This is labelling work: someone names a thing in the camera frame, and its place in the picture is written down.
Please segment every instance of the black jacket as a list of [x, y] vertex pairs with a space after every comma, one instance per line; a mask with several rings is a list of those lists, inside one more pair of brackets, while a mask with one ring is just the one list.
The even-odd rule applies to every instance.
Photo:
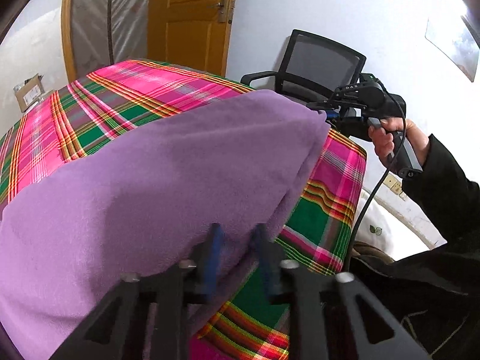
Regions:
[[362, 256], [350, 269], [433, 359], [478, 359], [480, 188], [431, 135], [423, 174], [403, 190], [447, 244], [392, 264]]

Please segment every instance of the black sleeve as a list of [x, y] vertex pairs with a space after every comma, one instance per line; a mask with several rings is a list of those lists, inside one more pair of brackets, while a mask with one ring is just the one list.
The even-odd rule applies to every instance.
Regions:
[[465, 177], [460, 165], [440, 141], [433, 135], [429, 140], [430, 151], [423, 174], [413, 180], [404, 180], [403, 191], [421, 207], [449, 244], [471, 239], [475, 234], [480, 245], [479, 185]]

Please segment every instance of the person's hand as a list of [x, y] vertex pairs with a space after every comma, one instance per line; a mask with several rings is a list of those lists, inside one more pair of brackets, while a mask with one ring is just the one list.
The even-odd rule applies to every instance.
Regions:
[[[393, 152], [393, 135], [386, 133], [387, 131], [403, 131], [403, 120], [401, 117], [391, 117], [389, 119], [380, 120], [383, 128], [368, 129], [368, 136], [375, 146], [375, 153], [382, 162], [383, 166], [387, 166], [387, 156]], [[417, 156], [421, 166], [425, 163], [428, 155], [430, 141], [428, 137], [420, 130], [411, 120], [406, 120], [406, 137], [409, 139], [413, 151]]]

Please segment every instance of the plaid tablecloth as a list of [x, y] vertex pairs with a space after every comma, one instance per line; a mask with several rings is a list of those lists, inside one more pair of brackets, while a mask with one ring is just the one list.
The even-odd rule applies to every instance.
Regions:
[[[25, 186], [62, 164], [90, 155], [152, 120], [237, 96], [252, 89], [171, 64], [130, 60], [88, 74], [55, 92], [0, 139], [0, 212]], [[330, 130], [302, 197], [276, 239], [289, 258], [320, 274], [342, 268], [362, 188], [366, 153]], [[255, 270], [195, 340], [236, 359], [282, 359], [285, 306], [267, 304]]]

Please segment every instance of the door handle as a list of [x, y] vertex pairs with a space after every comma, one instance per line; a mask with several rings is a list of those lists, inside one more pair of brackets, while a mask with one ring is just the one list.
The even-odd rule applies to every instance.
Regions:
[[219, 3], [211, 5], [209, 8], [220, 8], [218, 10], [218, 22], [219, 23], [226, 23], [227, 21], [227, 16], [228, 16], [228, 10], [227, 6], [229, 4], [229, 0], [220, 0]]

